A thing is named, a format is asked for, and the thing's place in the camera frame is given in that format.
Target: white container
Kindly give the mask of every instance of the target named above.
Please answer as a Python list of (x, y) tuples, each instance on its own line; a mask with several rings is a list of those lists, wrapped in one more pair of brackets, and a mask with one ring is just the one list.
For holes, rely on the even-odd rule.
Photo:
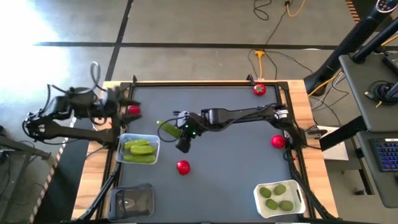
[[(282, 195), (275, 195), (274, 188), (279, 184), (285, 185), (286, 192)], [(266, 187), (272, 192), (270, 198), (265, 198), (260, 194), (261, 187)], [(278, 215), (301, 214), (305, 211), (305, 203), (302, 192), (299, 183), (297, 183), (295, 180), (285, 180), (269, 184), (259, 184), (254, 189), (254, 199), (256, 201), (257, 212), (264, 218), (274, 217)], [(279, 207), (277, 210), (269, 209), (266, 206), (266, 201), (268, 199), (273, 199), (277, 203), (283, 200), (289, 200), (293, 203), (293, 210), (286, 212), (281, 210)]]
[(158, 136), (154, 135), (148, 135), (148, 134), (122, 134), (120, 135), (119, 139), (119, 145), (118, 145), (118, 153), (116, 154), (116, 160), (119, 162), (125, 162), (125, 163), (131, 163), (131, 164), (145, 164), (145, 163), (139, 163), (139, 162), (129, 162), (124, 160), (124, 155), (131, 155), (129, 151), (124, 150), (124, 144), (128, 141), (131, 140), (139, 140), (139, 139), (145, 139), (149, 142), (149, 145), (154, 146), (156, 148), (155, 151), (155, 156), (156, 160), (155, 162), (151, 164), (155, 164), (157, 162), (157, 157), (159, 156), (159, 149), (160, 149), (160, 139)]

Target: concrete floor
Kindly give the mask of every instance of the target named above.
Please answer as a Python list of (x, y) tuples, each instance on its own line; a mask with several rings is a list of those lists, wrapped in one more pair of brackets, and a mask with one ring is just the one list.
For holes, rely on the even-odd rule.
[[(293, 11), (297, 10), (299, 2), (296, 0)], [(297, 17), (284, 17), (270, 44), (338, 45), (354, 26), (345, 0), (307, 2)], [(0, 37), (3, 43), (10, 43), (3, 45), (1, 53), (6, 59), (2, 78), (7, 81), (0, 83), (0, 124), (6, 127), (11, 138), (29, 140), (22, 133), (21, 122), (28, 112), (43, 107), (46, 84), (62, 88), (91, 86), (88, 69), (93, 60), (102, 65), (103, 81), (113, 52), (113, 47), (33, 47), (32, 43), (115, 42), (127, 0), (39, 0), (8, 4), (0, 7), (3, 30), (12, 34)], [(276, 0), (265, 8), (269, 21), (256, 18), (252, 4), (252, 0), (135, 0), (123, 42), (264, 44), (284, 11), (284, 1)], [(329, 50), (278, 51), (296, 58), (312, 70), (316, 70), (331, 54)], [(248, 52), (246, 49), (122, 47), (112, 80), (130, 80), (133, 75), (139, 80), (244, 79), (247, 74), (253, 74)], [(278, 79), (302, 79), (310, 73), (283, 55), (271, 53), (270, 56), (278, 66)], [(273, 79), (275, 68), (266, 58), (263, 59), (263, 68), (265, 79)], [(346, 81), (338, 87), (350, 91)], [(330, 104), (341, 94), (332, 91), (325, 102)], [(343, 124), (359, 115), (351, 94), (333, 106), (333, 110)], [(338, 125), (328, 110), (314, 112), (314, 117), (321, 125)], [(58, 146), (35, 145), (53, 155), (59, 149)], [(17, 197), (8, 221), (29, 218), (41, 191), (37, 184), (45, 182), (49, 169), (50, 163), (40, 159), (29, 165), (22, 184), (16, 189)], [(352, 194), (353, 189), (362, 188), (357, 172), (341, 175), (330, 171), (329, 175), (341, 218), (396, 222), (398, 209), (384, 208), (377, 195)], [(7, 203), (7, 198), (0, 198), (0, 206), (4, 203)]]

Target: keyboard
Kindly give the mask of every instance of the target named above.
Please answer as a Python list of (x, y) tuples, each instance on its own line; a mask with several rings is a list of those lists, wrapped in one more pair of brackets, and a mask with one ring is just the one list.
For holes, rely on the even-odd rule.
[(370, 143), (380, 171), (398, 171), (398, 139), (371, 139)]

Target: black tabletop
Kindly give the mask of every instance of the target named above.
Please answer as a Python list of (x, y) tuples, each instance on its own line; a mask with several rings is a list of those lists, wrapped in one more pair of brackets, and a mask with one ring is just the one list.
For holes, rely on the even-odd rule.
[(368, 163), (383, 205), (387, 208), (398, 208), (398, 182), (395, 180), (393, 172), (380, 172), (369, 142), (370, 139), (374, 138), (398, 138), (398, 133), (374, 134), (362, 131), (358, 132), (356, 137), (361, 144), (362, 152)]
[(364, 94), (369, 85), (375, 81), (385, 80), (392, 83), (398, 81), (398, 75), (389, 70), (381, 61), (383, 57), (383, 55), (370, 55), (362, 64), (354, 63), (349, 55), (339, 57), (359, 111), (366, 127), (371, 132), (398, 131), (398, 105), (382, 105), (376, 108), (377, 103)]

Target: green fruit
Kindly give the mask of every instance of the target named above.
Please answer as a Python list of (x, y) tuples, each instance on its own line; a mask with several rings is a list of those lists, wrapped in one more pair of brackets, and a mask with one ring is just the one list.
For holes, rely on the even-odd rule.
[(130, 152), (133, 155), (148, 155), (155, 152), (154, 146), (131, 146)]
[(291, 201), (281, 201), (279, 202), (279, 208), (283, 211), (289, 212), (293, 210), (293, 203)]
[(272, 192), (268, 190), (268, 188), (261, 187), (260, 188), (260, 194), (265, 197), (265, 198), (270, 198), (272, 195)]
[(283, 185), (283, 184), (279, 184), (278, 186), (276, 186), (275, 188), (274, 188), (274, 193), (276, 194), (276, 195), (281, 195), (281, 194), (283, 194), (283, 193), (285, 193), (286, 192), (286, 187), (285, 187), (285, 185)]
[(145, 139), (132, 140), (124, 143), (124, 149), (130, 150), (131, 146), (147, 146), (147, 145), (149, 145), (149, 141)]
[(138, 162), (138, 163), (154, 163), (156, 161), (155, 156), (133, 156), (133, 155), (124, 155), (123, 159), (128, 162)]
[(276, 201), (274, 201), (273, 199), (268, 199), (266, 201), (266, 206), (269, 209), (272, 209), (272, 210), (277, 210), (278, 209), (278, 203), (276, 203)]
[(178, 138), (181, 135), (181, 130), (178, 129), (178, 127), (170, 124), (170, 123), (164, 123), (164, 121), (157, 121), (156, 122), (161, 129), (163, 129), (165, 132), (169, 133), (171, 136)]

